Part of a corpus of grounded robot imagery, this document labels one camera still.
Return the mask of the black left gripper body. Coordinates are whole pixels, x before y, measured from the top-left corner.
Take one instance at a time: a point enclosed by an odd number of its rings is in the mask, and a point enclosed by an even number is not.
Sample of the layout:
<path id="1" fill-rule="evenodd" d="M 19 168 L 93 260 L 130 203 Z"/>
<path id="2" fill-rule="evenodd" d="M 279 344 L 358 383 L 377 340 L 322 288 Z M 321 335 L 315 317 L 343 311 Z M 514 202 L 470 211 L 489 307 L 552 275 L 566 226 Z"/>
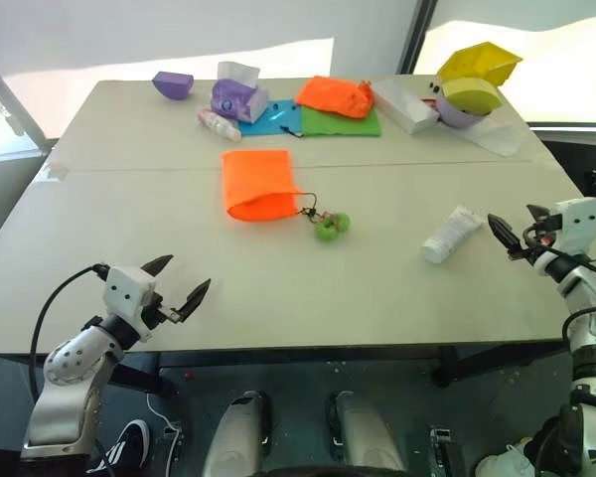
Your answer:
<path id="1" fill-rule="evenodd" d="M 154 291 L 147 291 L 141 298 L 139 311 L 136 316 L 136 331 L 140 342 L 147 342 L 152 337 L 152 331 L 165 321 L 179 323 L 181 314 L 172 307 L 163 304 L 163 296 Z"/>

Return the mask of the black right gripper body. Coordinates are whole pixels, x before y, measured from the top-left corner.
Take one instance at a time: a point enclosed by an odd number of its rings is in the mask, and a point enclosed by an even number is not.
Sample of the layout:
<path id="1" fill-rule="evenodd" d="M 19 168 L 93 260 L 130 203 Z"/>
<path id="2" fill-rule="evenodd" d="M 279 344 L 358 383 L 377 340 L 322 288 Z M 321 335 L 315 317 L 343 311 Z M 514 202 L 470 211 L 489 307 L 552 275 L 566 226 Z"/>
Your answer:
<path id="1" fill-rule="evenodd" d="M 510 230 L 513 244 L 509 247 L 508 256 L 510 259 L 537 259 L 545 252 L 547 247 L 553 245 L 556 232 L 559 230 L 559 216 L 552 216 L 542 219 L 522 232 L 522 240 L 525 246 L 522 246 L 521 240 Z"/>

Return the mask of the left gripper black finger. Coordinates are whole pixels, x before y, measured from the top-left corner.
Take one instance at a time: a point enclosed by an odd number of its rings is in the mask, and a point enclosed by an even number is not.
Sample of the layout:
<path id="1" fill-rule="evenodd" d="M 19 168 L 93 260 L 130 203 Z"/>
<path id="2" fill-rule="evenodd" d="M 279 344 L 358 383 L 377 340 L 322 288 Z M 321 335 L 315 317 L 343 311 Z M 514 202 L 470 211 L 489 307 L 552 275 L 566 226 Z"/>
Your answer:
<path id="1" fill-rule="evenodd" d="M 186 302 L 179 308 L 173 310 L 175 323 L 185 322 L 201 305 L 211 285 L 211 280 L 207 279 L 193 289 L 187 296 Z"/>
<path id="2" fill-rule="evenodd" d="M 152 277 L 156 277 L 174 258 L 173 254 L 165 254 L 151 259 L 140 266 L 140 269 Z"/>

